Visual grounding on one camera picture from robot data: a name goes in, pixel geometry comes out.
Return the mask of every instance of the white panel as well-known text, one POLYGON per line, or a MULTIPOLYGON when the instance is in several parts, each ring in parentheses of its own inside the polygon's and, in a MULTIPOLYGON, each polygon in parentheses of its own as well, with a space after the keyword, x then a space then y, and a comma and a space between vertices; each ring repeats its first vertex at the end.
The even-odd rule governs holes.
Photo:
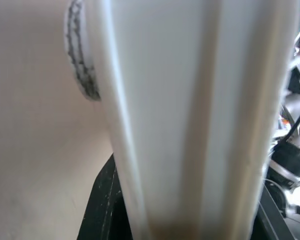
POLYGON ((298 2, 86 3, 134 239, 246 239, 298 2))

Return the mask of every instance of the beige wall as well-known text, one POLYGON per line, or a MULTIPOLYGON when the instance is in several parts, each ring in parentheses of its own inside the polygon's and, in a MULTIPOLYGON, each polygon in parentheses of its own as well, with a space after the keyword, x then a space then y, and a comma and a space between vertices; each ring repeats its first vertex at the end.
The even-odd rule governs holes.
POLYGON ((76 239, 111 155, 63 46, 67 0, 0 0, 0 240, 76 239))

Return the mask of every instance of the white plastic part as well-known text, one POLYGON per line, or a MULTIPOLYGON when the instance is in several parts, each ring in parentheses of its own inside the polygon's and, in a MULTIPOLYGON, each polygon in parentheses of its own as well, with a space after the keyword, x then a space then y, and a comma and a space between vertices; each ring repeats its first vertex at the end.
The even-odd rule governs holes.
POLYGON ((133 239, 248 239, 299 2, 85 3, 133 239))

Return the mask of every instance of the black wire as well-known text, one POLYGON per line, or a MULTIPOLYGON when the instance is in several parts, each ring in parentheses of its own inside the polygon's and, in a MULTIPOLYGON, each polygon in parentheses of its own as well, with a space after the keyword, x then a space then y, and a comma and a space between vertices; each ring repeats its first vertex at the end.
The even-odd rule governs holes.
POLYGON ((295 132, 295 130, 297 129, 297 127, 300 124, 300 116, 298 117, 298 119, 295 121, 295 123, 293 124, 293 126, 291 127, 290 131, 287 133, 287 135, 284 136, 284 138, 282 138, 274 147, 273 149, 275 150, 276 148, 278 148, 282 143, 286 142, 291 136, 292 134, 295 132))

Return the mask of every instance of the white plastic housing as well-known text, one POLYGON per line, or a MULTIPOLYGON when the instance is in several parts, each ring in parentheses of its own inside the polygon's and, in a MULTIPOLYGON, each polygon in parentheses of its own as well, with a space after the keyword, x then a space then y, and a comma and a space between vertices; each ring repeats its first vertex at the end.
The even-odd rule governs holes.
POLYGON ((133 239, 247 239, 299 2, 85 3, 133 239))

